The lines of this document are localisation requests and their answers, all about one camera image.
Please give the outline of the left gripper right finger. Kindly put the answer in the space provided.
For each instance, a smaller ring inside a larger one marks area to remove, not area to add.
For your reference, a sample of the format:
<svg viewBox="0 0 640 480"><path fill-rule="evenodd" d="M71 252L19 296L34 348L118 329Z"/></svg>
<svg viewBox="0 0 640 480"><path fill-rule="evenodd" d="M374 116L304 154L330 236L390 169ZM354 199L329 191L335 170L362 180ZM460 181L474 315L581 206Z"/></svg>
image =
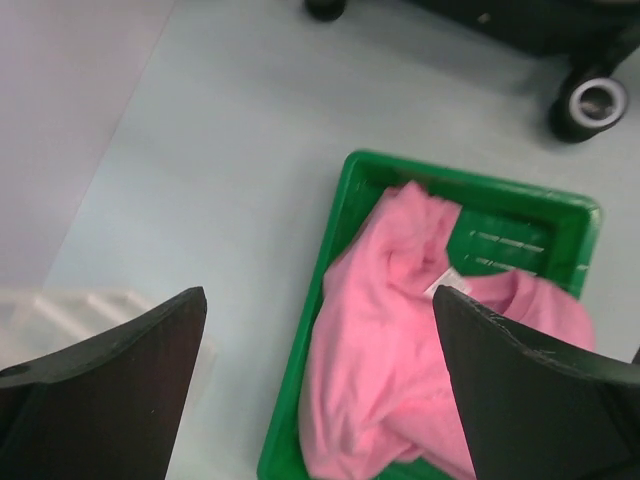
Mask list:
<svg viewBox="0 0 640 480"><path fill-rule="evenodd" d="M452 287L433 306L477 478L638 478L637 360L575 347Z"/></svg>

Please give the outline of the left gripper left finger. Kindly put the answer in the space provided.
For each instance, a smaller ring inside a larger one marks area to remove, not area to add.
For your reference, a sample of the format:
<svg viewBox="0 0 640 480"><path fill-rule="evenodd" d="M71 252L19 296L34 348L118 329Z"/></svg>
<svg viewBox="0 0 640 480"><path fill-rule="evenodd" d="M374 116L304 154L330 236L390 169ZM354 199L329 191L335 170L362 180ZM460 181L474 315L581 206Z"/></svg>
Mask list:
<svg viewBox="0 0 640 480"><path fill-rule="evenodd" d="M2 478L165 478L206 314L203 288L189 288L2 370Z"/></svg>

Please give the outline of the space astronaut hardshell suitcase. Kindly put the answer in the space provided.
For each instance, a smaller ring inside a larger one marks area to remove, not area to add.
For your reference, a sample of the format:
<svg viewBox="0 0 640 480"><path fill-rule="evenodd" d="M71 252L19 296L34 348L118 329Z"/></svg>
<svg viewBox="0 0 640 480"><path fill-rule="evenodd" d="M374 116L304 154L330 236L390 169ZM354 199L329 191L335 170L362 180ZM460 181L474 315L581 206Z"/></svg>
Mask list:
<svg viewBox="0 0 640 480"><path fill-rule="evenodd" d="M639 49L636 1L305 1L335 23L465 80L494 87L503 63L529 63L523 85L549 95L547 128L577 144L616 126L631 103L616 70Z"/></svg>

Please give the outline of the pink cloth garment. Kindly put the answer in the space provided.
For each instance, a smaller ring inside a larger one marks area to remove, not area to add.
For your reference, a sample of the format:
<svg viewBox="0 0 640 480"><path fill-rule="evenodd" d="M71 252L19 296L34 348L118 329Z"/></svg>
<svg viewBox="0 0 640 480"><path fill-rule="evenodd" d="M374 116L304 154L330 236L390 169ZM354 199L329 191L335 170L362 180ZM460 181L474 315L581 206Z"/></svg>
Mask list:
<svg viewBox="0 0 640 480"><path fill-rule="evenodd" d="M304 464L315 479L370 479L423 458L456 479L475 472L433 310L453 286L495 312L590 350L579 302L520 270L462 277L446 246L458 204L410 182L387 189L329 267L299 401Z"/></svg>

